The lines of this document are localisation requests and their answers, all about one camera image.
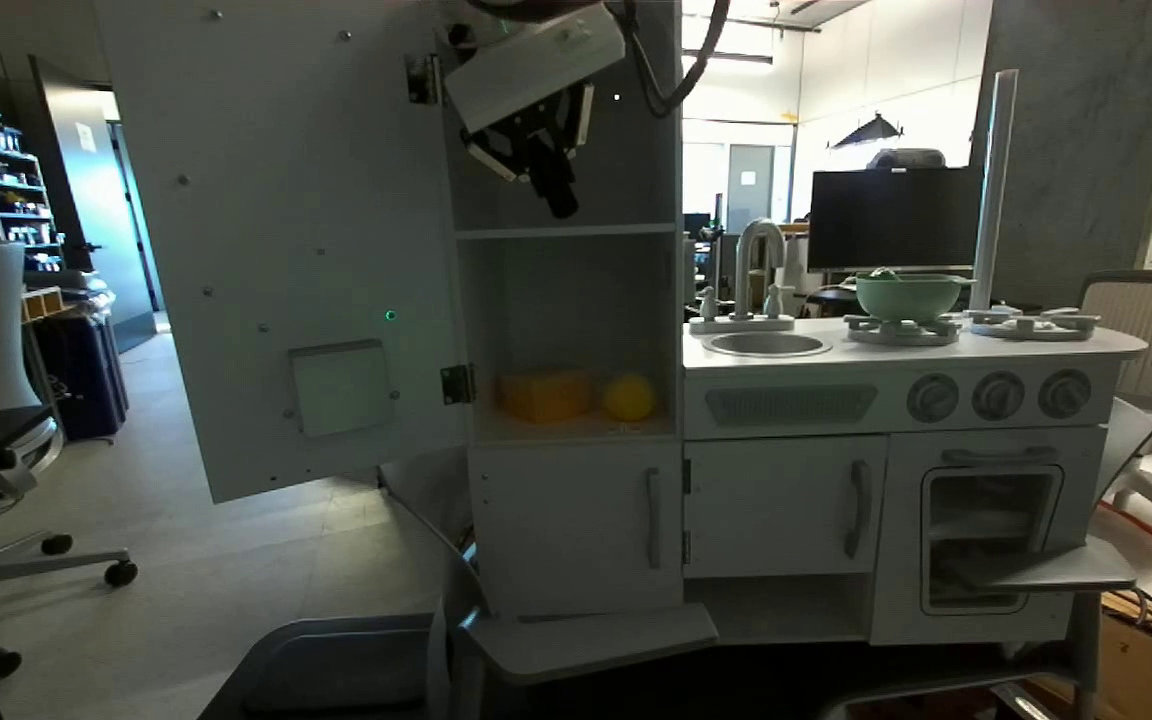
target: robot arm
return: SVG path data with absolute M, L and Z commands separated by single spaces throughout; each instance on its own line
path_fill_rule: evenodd
M 677 113 L 701 83 L 719 44 L 731 0 L 716 0 L 705 50 L 689 78 L 665 91 L 634 33 L 634 0 L 616 21 L 603 0 L 448 0 L 448 95 L 463 126 L 469 156 L 524 181 L 551 216 L 574 216 L 570 156 L 586 142 L 593 78 L 633 58 L 657 117 Z
M 586 78 L 623 60 L 623 35 L 603 5 L 541 5 L 560 9 L 560 16 L 520 24 L 489 50 L 463 50 L 463 65 L 448 74 L 448 95 L 470 160 L 526 181 L 551 216 L 574 216 L 570 156 L 586 142 L 595 91 Z

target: sink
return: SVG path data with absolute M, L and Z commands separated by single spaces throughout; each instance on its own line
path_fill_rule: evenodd
M 822 354 L 822 341 L 815 337 L 773 337 L 773 333 L 741 333 L 741 337 L 713 337 L 706 349 L 722 354 Z

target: doorway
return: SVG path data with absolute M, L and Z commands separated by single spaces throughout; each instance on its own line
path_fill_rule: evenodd
M 751 222 L 773 216 L 773 143 L 731 143 L 727 149 L 727 234 L 742 234 Z
M 72 248 L 91 248 L 87 270 L 116 298 L 107 325 L 119 354 L 128 354 L 157 337 L 164 298 L 119 104 L 111 83 L 91 69 L 54 69 L 34 60 L 34 88 L 62 234 L 72 238 Z

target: stove knob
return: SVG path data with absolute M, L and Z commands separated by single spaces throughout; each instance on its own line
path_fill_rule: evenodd
M 1054 373 L 1043 380 L 1040 403 L 1054 421 L 1083 411 L 1089 401 L 1092 401 L 1092 380 L 1083 373 Z
M 909 388 L 909 416 L 920 423 L 938 423 L 961 409 L 961 386 L 946 375 L 925 375 Z
M 1008 421 L 1018 411 L 1018 403 L 1025 403 L 1018 375 L 997 373 L 974 386 L 974 416 L 985 421 Z

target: pot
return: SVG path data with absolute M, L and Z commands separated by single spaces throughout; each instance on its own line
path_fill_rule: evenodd
M 869 273 L 857 279 L 857 299 L 872 321 L 937 321 L 950 314 L 962 279 L 945 273 Z

